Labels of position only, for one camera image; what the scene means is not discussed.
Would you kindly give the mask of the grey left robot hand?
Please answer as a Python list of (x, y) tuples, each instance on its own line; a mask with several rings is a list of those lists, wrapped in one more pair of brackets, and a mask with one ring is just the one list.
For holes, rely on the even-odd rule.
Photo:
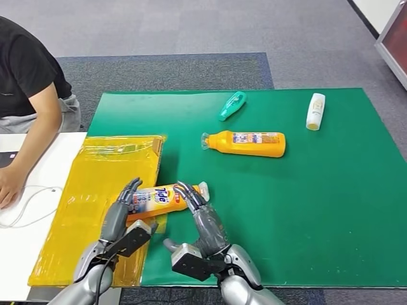
[(115, 242), (126, 230), (128, 206), (132, 203), (134, 195), (143, 181), (137, 177), (124, 187), (117, 199), (106, 212), (100, 230), (100, 239)]

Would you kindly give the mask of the person's hand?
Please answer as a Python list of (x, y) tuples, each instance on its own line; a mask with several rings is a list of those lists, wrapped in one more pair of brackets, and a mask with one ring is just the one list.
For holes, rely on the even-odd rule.
[(26, 175), (26, 172), (15, 165), (8, 165), (1, 169), (1, 210), (17, 200)]

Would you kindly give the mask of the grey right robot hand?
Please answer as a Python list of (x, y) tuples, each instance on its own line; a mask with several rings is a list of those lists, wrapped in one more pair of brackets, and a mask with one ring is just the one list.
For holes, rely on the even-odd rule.
[(217, 255), (230, 246), (227, 234), (218, 214), (201, 193), (181, 181), (173, 190), (187, 202), (191, 211), (199, 238), (193, 246), (199, 249), (204, 259)]

